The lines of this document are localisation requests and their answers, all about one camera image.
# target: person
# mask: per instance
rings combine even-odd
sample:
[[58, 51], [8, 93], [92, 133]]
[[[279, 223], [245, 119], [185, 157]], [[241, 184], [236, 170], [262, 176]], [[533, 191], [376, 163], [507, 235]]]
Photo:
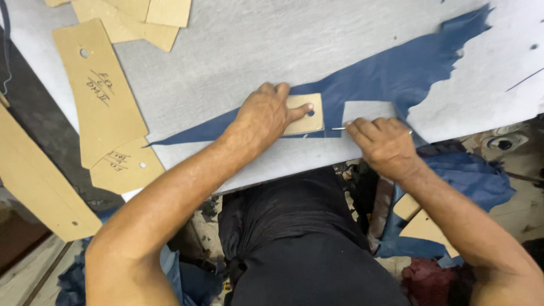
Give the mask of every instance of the person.
[[[179, 305], [159, 265], [162, 246], [210, 194], [312, 109], [312, 105], [288, 109], [289, 90], [285, 83], [260, 86], [221, 137], [165, 172], [111, 217], [85, 254], [89, 306]], [[410, 193], [475, 268], [473, 305], [544, 305], [544, 277], [535, 261], [417, 156], [406, 126], [394, 118], [372, 122], [358, 118], [347, 123], [346, 130], [363, 159]], [[274, 193], [283, 187], [276, 185]], [[298, 194], [301, 201], [311, 197], [304, 191]], [[319, 222], [320, 217], [313, 218], [308, 209], [312, 201], [320, 200], [318, 196], [307, 200], [301, 207], [309, 212], [301, 215], [307, 213], [308, 219]], [[335, 209], [326, 210], [322, 220], [337, 222], [340, 228], [311, 230], [316, 228], [311, 226], [308, 234], [273, 239], [252, 250], [258, 260], [248, 261], [233, 305], [409, 304], [398, 283], [367, 252], [360, 235], [353, 234], [353, 226], [335, 218]]]

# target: left hand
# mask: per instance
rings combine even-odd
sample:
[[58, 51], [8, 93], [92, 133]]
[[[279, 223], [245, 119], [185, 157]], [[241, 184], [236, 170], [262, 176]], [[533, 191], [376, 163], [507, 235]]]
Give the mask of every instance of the left hand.
[[277, 86], [262, 84], [245, 100], [228, 129], [243, 133], [251, 144], [257, 146], [259, 153], [264, 152], [283, 135], [291, 122], [301, 119], [313, 108], [311, 103], [287, 108], [289, 90], [287, 83]]

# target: finger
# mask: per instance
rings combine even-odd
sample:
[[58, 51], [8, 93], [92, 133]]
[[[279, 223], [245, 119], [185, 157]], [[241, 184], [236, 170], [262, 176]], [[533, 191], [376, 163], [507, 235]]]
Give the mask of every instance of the finger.
[[376, 118], [372, 123], [382, 132], [391, 132], [394, 130], [394, 127], [385, 118]]
[[287, 96], [289, 95], [289, 91], [291, 90], [291, 87], [289, 86], [289, 84], [283, 82], [276, 85], [275, 89], [278, 98], [280, 98], [281, 100], [286, 100]]
[[307, 103], [300, 107], [289, 110], [289, 123], [302, 119], [307, 113], [313, 109], [313, 104]]
[[274, 89], [274, 86], [270, 83], [264, 83], [262, 84], [259, 89], [257, 89], [258, 92], [267, 93], [267, 94], [273, 94], [276, 92]]
[[378, 128], [370, 121], [366, 121], [363, 118], [357, 118], [353, 122], [357, 125], [359, 131], [370, 140], [378, 140], [381, 136]]
[[361, 147], [361, 149], [366, 148], [372, 144], [372, 141], [368, 139], [365, 135], [359, 131], [359, 128], [354, 123], [347, 123], [345, 130], [351, 135], [353, 141]]
[[409, 130], [409, 128], [402, 122], [400, 122], [397, 118], [389, 118], [387, 119], [387, 121], [389, 121], [389, 123], [395, 128], [399, 128], [401, 130]]

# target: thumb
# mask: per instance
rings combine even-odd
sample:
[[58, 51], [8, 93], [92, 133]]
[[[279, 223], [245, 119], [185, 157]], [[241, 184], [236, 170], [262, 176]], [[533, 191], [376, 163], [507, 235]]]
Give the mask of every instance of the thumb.
[[289, 122], [297, 121], [299, 119], [302, 119], [307, 113], [309, 113], [313, 109], [313, 104], [307, 103], [302, 106], [299, 106], [297, 108], [293, 108], [289, 110]]

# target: right arm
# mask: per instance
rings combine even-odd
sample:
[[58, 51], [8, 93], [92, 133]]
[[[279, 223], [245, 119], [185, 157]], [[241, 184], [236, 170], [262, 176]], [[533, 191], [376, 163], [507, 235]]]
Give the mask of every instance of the right arm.
[[472, 305], [544, 305], [544, 276], [523, 247], [485, 211], [430, 169], [408, 128], [394, 118], [357, 119], [348, 132], [363, 159], [410, 193], [463, 259], [475, 267]]

